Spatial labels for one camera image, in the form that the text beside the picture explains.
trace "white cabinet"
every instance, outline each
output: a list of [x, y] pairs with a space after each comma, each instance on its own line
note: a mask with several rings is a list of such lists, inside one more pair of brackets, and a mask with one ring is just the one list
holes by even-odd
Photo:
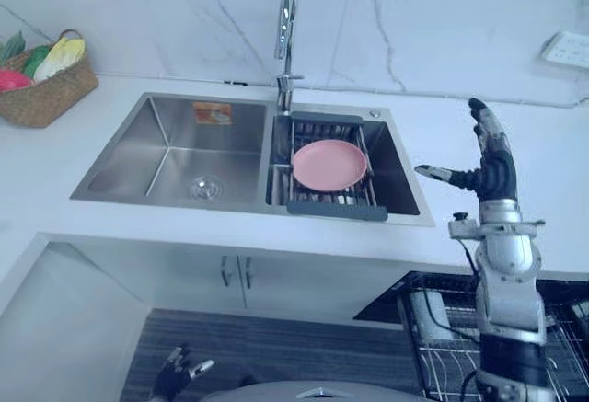
[[0, 400], [116, 402], [149, 308], [49, 247], [0, 318]]
[[384, 260], [299, 253], [260, 253], [239, 263], [248, 310], [341, 322], [408, 271]]
[[75, 247], [151, 307], [213, 312], [244, 308], [231, 248], [120, 240]]
[[156, 308], [352, 321], [407, 273], [390, 261], [237, 247], [76, 243], [121, 287]]

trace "red vegetable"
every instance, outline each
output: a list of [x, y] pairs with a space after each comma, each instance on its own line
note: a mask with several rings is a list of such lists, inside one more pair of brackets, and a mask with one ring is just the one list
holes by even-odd
[[22, 73], [0, 69], [0, 92], [18, 89], [19, 87], [28, 86], [33, 81]]

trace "woven basket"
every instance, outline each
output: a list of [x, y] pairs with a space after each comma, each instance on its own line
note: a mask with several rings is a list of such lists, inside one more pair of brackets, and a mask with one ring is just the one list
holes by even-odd
[[[59, 39], [70, 32], [82, 38], [75, 29], [66, 29]], [[2, 67], [22, 73], [31, 53], [32, 50], [22, 52]], [[97, 86], [98, 80], [84, 52], [80, 61], [42, 82], [0, 93], [0, 115], [15, 124], [44, 128]]]

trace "dish rack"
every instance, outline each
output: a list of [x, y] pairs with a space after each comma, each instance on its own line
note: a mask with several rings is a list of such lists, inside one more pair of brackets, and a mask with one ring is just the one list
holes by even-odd
[[[363, 119], [354, 115], [331, 115], [317, 112], [293, 112], [290, 131], [290, 170], [288, 184], [289, 213], [332, 216], [368, 221], [385, 221], [387, 208], [376, 202], [374, 171], [364, 139]], [[364, 154], [367, 169], [364, 177], [345, 190], [319, 192], [299, 183], [293, 175], [293, 158], [303, 146], [319, 140], [343, 140], [357, 146]]]
[[[444, 300], [450, 327], [479, 339], [475, 311], [476, 283], [472, 277], [412, 272], [404, 279], [407, 293], [399, 296], [403, 324], [413, 344], [414, 360], [425, 397], [458, 402], [463, 380], [479, 367], [479, 347], [468, 339], [426, 339], [420, 334], [409, 293], [439, 292]], [[538, 291], [546, 306], [547, 369], [549, 383], [558, 402], [589, 400], [589, 288], [577, 282], [576, 297], [550, 299], [546, 291], [564, 281], [539, 281]], [[465, 400], [481, 401], [474, 379]]]

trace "orange sticker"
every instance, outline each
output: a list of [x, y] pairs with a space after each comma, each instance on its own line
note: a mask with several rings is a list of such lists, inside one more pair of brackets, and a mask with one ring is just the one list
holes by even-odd
[[228, 103], [194, 101], [192, 107], [199, 124], [231, 124], [231, 105]]

